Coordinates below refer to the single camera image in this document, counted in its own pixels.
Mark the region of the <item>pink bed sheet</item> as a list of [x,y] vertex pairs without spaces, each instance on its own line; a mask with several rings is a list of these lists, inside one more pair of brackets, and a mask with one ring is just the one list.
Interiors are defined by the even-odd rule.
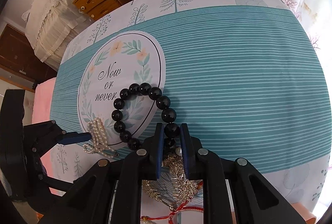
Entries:
[[[32,124],[50,120],[50,109],[55,81],[56,78],[51,78],[36,87],[34,94]],[[48,176],[53,177],[54,173],[52,168],[51,152],[47,152],[41,157],[41,160]]]

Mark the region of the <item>white lace covered furniture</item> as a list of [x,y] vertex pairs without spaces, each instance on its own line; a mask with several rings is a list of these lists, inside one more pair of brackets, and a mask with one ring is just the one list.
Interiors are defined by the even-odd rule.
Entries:
[[36,57],[58,70],[68,44],[92,24],[74,0],[33,0],[22,18],[25,36]]

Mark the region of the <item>gold chain tassel jewelry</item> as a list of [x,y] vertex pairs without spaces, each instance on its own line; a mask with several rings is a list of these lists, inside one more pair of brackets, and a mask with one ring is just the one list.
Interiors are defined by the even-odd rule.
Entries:
[[162,161],[163,171],[156,181],[142,181],[142,190],[150,198],[166,205],[171,211],[190,202],[198,193],[198,183],[186,178],[182,165],[182,157],[170,154]]

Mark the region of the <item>pink plastic jewelry tray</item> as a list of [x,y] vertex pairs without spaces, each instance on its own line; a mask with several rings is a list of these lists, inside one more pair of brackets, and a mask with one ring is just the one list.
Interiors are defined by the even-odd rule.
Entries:
[[310,212],[303,204],[293,203],[292,207],[300,214],[300,216],[306,221],[306,224],[315,224],[316,216]]

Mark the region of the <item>dark brown wooden door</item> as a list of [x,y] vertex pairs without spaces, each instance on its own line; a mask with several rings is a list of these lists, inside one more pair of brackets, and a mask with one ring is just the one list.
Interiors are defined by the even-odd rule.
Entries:
[[6,25],[1,33],[1,68],[38,84],[56,77],[57,72],[41,62],[26,36]]

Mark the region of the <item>teal striped printed tablecloth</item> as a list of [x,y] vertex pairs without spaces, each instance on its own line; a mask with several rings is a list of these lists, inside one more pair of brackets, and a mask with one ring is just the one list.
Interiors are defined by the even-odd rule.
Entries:
[[313,210],[331,151],[322,66],[284,0],[134,0],[68,45],[50,117],[67,131],[102,120],[120,90],[161,88],[176,122],[222,158],[244,157],[291,203]]

